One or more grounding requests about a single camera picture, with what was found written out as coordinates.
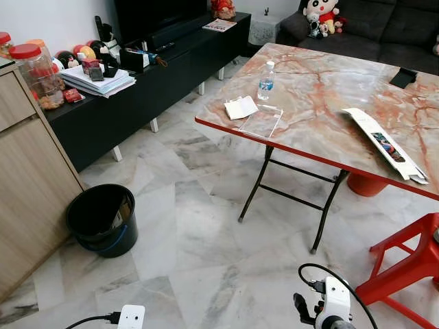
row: television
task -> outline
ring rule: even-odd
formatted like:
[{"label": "television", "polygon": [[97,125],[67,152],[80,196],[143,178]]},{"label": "television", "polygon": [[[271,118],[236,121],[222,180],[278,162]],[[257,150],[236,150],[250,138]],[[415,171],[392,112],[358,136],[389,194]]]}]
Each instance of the television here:
[{"label": "television", "polygon": [[147,37],[207,11],[207,0],[115,0],[122,43]]}]

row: plastic water bottle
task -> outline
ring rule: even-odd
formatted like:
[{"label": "plastic water bottle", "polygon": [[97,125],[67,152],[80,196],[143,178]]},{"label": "plastic water bottle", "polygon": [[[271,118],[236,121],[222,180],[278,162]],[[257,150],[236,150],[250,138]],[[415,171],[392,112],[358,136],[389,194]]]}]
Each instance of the plastic water bottle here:
[{"label": "plastic water bottle", "polygon": [[274,62],[269,61],[265,65],[264,72],[259,81],[258,98],[267,100],[270,97],[271,90],[274,84]]}]

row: red table edge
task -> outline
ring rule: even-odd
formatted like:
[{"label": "red table edge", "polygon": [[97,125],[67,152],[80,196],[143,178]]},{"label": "red table edge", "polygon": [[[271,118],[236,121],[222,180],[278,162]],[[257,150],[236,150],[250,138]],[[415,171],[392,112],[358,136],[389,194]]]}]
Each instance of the red table edge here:
[{"label": "red table edge", "polygon": [[242,132],[238,132],[237,130],[225,128],[225,127],[222,127],[220,125],[216,125],[214,123],[199,119],[197,117],[195,117],[195,122],[200,123],[202,125],[207,125],[209,127],[212,127],[212,128],[218,129],[218,130],[222,130],[223,132],[228,132],[229,134],[234,134],[234,135],[237,135],[240,137],[251,139],[252,141],[256,141],[256,142],[261,143],[261,144],[273,146],[274,148],[282,149],[283,151],[287,151],[289,153],[298,154],[299,156],[304,156],[306,158],[310,158],[310,159],[318,161],[318,162],[326,163],[327,165],[331,165],[333,167],[344,169],[344,170],[347,170],[351,173],[357,173],[359,175],[362,175],[362,176],[365,176],[365,177],[368,177],[368,178],[371,178],[374,180],[380,180],[380,181],[385,182],[387,184],[390,184],[390,185],[402,188],[404,190],[407,190],[407,191],[410,191],[410,192],[413,192],[413,193],[416,193],[419,195],[423,195],[424,197],[429,197],[431,199],[439,201],[439,195],[437,195],[437,194],[427,192],[427,191],[421,190],[419,188],[416,188],[414,186],[406,185],[404,183],[391,180],[390,178],[385,178],[385,177],[382,177],[379,175],[375,175],[374,173],[369,173],[367,171],[362,171],[360,169],[352,168],[350,166],[346,166],[345,164],[338,163],[338,162],[328,160],[325,158],[321,158],[319,156],[315,156],[313,154],[309,154],[307,152],[300,151],[298,149],[292,149],[291,147],[286,147],[286,146],[281,145],[281,144],[273,143],[273,142],[270,142],[270,141],[267,141],[264,139],[260,139],[260,138],[257,138],[257,137],[251,136],[251,135],[247,135],[247,134],[244,134]]}]

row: wooden cabinet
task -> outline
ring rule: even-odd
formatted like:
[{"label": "wooden cabinet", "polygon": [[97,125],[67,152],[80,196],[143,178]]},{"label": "wooden cabinet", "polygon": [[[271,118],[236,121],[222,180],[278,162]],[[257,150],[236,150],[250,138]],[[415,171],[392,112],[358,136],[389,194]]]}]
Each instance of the wooden cabinet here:
[{"label": "wooden cabinet", "polygon": [[15,66],[0,70],[0,301],[69,233],[78,174]]}]

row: black cable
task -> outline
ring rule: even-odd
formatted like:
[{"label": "black cable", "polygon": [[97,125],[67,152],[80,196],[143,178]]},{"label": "black cable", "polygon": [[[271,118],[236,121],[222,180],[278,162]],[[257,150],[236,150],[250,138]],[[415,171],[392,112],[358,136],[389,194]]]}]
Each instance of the black cable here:
[{"label": "black cable", "polygon": [[106,318],[107,318],[106,315],[100,315],[99,317],[87,317],[86,319],[83,319],[81,321],[76,322],[75,324],[72,324],[71,326],[68,326],[66,329],[72,329],[73,327],[79,326],[84,322],[93,321],[93,320],[105,320]]},{"label": "black cable", "polygon": [[309,285],[310,287],[313,286],[313,283],[310,282],[310,281],[307,281],[307,280],[303,277],[303,275],[302,275],[302,270],[303,270],[305,267],[316,267],[316,268],[318,268],[318,269],[322,269],[323,271],[328,272],[328,273],[331,274],[334,278],[336,278],[337,280],[339,280],[339,281],[340,281],[340,282],[341,282],[341,283],[342,283],[342,284],[343,284],[343,285],[349,290],[349,292],[353,294],[353,296],[355,297],[355,299],[359,302],[359,304],[361,305],[361,307],[364,309],[364,312],[366,312],[366,314],[367,314],[367,316],[368,316],[368,318],[369,318],[369,320],[370,320],[370,322],[371,322],[371,324],[372,324],[372,327],[373,327],[374,329],[378,329],[377,324],[375,323],[375,320],[373,319],[372,314],[370,314],[370,312],[369,312],[367,306],[364,305],[363,301],[362,301],[361,298],[357,295],[357,293],[355,292],[355,290],[352,289],[352,287],[351,287],[349,284],[347,284],[347,283],[343,280],[343,278],[341,278],[338,274],[336,274],[335,272],[331,271],[330,269],[327,269],[325,266],[322,266],[322,265],[319,265],[319,264],[313,264],[313,263],[306,263],[306,264],[303,264],[303,265],[299,266],[299,270],[298,270],[298,272],[299,272],[299,277],[300,277],[300,279],[301,279],[304,283],[306,283],[307,285]]},{"label": "black cable", "polygon": [[71,326],[68,326],[66,329],[72,329],[76,326],[79,326],[80,324],[83,324],[84,322],[93,321],[93,320],[108,320],[111,324],[118,324],[120,317],[121,317],[120,312],[113,312],[107,315],[100,315],[98,317],[87,317],[86,319],[83,319],[81,321],[76,322],[75,324],[72,324]]}]

